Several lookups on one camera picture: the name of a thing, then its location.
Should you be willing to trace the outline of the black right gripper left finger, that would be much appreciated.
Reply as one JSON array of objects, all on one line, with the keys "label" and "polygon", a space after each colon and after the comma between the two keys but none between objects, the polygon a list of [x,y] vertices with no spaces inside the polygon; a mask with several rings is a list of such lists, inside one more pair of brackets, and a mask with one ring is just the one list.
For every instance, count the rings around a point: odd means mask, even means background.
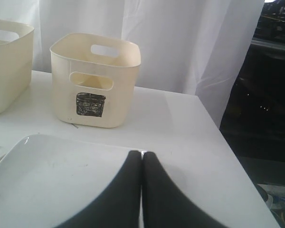
[{"label": "black right gripper left finger", "polygon": [[139,227],[142,154],[129,151],[119,172],[104,191],[60,228]]}]

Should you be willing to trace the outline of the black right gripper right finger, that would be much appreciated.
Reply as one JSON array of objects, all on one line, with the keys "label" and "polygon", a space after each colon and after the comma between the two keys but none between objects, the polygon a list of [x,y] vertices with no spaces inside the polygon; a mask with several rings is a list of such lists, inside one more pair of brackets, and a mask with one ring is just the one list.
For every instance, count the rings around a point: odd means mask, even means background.
[{"label": "black right gripper right finger", "polygon": [[145,152],[146,228],[276,228],[272,212],[235,154]]}]

